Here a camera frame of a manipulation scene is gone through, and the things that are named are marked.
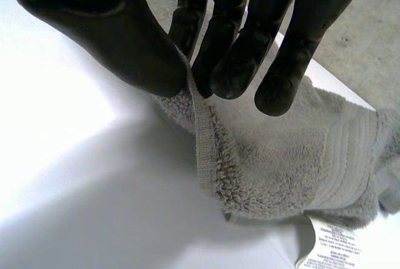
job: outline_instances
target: glove finger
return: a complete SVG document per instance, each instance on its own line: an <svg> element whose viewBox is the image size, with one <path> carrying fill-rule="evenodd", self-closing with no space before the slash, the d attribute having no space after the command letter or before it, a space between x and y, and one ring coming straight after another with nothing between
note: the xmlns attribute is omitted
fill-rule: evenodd
<svg viewBox="0 0 400 269"><path fill-rule="evenodd" d="M208 0L177 0L169 36L178 48L191 59L198 39Z"/></svg>
<svg viewBox="0 0 400 269"><path fill-rule="evenodd" d="M192 66L197 88L205 98L213 94L210 88L211 73L238 35L246 2L247 0L214 0L212 18Z"/></svg>
<svg viewBox="0 0 400 269"><path fill-rule="evenodd" d="M224 99L242 95L276 37L292 0L250 0L240 35L211 76L211 89Z"/></svg>

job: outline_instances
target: white surface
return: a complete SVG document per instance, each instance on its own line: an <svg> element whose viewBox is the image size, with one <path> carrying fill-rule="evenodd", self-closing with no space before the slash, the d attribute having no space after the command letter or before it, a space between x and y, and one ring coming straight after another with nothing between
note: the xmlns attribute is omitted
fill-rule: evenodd
<svg viewBox="0 0 400 269"><path fill-rule="evenodd" d="M225 223L198 190L193 139L148 95L15 0L0 9L0 268L292 268L311 248L304 218ZM322 68L308 74L362 103ZM399 225L362 232L368 264L389 268Z"/></svg>

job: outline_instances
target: care label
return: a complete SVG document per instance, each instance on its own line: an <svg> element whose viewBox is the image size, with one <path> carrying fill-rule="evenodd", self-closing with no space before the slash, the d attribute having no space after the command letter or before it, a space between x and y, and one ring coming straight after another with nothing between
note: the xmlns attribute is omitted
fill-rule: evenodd
<svg viewBox="0 0 400 269"><path fill-rule="evenodd" d="M311 252L296 263L296 269L359 268L360 245L351 230L311 218L315 245Z"/></svg>

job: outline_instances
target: black glove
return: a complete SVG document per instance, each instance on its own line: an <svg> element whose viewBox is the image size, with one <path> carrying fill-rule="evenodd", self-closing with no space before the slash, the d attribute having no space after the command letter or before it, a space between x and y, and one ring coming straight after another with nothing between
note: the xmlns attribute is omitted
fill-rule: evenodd
<svg viewBox="0 0 400 269"><path fill-rule="evenodd" d="M190 58L206 11L207 0L178 0L169 32ZM224 99L242 95L276 37L292 0L250 0L248 17L236 39L247 0L214 0L214 12L192 72L201 95ZM287 112L306 68L325 31L351 0L296 0L278 56L255 97L260 111Z"/></svg>
<svg viewBox="0 0 400 269"><path fill-rule="evenodd" d="M137 88L160 96L174 96L186 84L185 64L146 0L18 2Z"/></svg>

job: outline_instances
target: gray towel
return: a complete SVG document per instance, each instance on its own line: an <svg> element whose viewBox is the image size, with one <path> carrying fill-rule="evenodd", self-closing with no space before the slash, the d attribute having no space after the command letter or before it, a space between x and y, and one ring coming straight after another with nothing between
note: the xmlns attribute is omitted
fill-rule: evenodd
<svg viewBox="0 0 400 269"><path fill-rule="evenodd" d="M168 28L175 0L149 5ZM352 228L368 224L378 194L392 186L380 182L377 188L377 176L399 169L399 116L352 104L314 88L308 78L287 114L263 115L254 94L276 52L275 45L239 99L202 99L189 65L188 90L172 99L155 97L196 135L200 188L236 217L310 213Z"/></svg>

